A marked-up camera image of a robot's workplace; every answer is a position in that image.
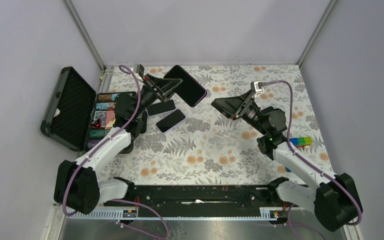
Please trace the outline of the black phone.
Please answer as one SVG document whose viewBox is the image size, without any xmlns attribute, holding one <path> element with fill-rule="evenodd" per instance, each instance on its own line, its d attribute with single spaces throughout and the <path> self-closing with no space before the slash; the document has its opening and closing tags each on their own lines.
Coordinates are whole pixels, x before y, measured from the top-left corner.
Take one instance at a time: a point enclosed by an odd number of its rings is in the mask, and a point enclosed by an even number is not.
<svg viewBox="0 0 384 240">
<path fill-rule="evenodd" d="M 163 78 L 182 79 L 175 93 L 191 108 L 207 96 L 207 90 L 180 65 L 173 66 Z"/>
</svg>

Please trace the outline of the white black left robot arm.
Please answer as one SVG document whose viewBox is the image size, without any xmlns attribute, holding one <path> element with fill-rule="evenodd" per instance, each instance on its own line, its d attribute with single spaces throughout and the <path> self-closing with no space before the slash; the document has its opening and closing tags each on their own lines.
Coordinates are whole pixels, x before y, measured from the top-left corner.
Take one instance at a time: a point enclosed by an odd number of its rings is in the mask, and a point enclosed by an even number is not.
<svg viewBox="0 0 384 240">
<path fill-rule="evenodd" d="M 134 140 L 141 134 L 143 112 L 156 100 L 167 102 L 181 85 L 181 78 L 159 78 L 146 74 L 138 92 L 121 92 L 114 99 L 115 122 L 110 131 L 88 152 L 75 161 L 64 160 L 58 167 L 54 200 L 62 205 L 63 213 L 91 213 L 99 204 L 117 199 L 128 206 L 135 192 L 127 181 L 111 179 L 98 181 L 105 166 L 120 152 L 131 152 Z"/>
</svg>

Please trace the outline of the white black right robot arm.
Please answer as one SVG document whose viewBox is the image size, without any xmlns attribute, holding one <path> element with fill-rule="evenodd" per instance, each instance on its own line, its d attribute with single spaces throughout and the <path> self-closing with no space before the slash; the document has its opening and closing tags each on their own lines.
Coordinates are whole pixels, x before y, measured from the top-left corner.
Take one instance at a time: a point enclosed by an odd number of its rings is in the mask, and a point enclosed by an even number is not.
<svg viewBox="0 0 384 240">
<path fill-rule="evenodd" d="M 243 119 L 260 132 L 263 136 L 256 140 L 260 152 L 305 182 L 306 186 L 301 186 L 285 177 L 273 181 L 275 187 L 266 193 L 271 205 L 289 202 L 302 207 L 314 213 L 331 232 L 361 220 L 363 207 L 353 178 L 347 173 L 324 170 L 300 154 L 284 135 L 288 127 L 283 110 L 272 106 L 261 109 L 251 90 L 235 97 L 216 98 L 211 105 L 224 117 Z"/>
</svg>

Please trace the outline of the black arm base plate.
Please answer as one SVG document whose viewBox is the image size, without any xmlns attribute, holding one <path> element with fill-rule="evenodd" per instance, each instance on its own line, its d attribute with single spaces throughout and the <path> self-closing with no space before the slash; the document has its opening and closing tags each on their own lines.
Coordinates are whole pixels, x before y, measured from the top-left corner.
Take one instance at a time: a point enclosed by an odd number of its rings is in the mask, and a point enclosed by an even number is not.
<svg viewBox="0 0 384 240">
<path fill-rule="evenodd" d="M 154 217 L 149 206 L 168 220 L 277 220 L 291 206 L 269 185 L 136 185 L 125 200 L 140 218 Z"/>
</svg>

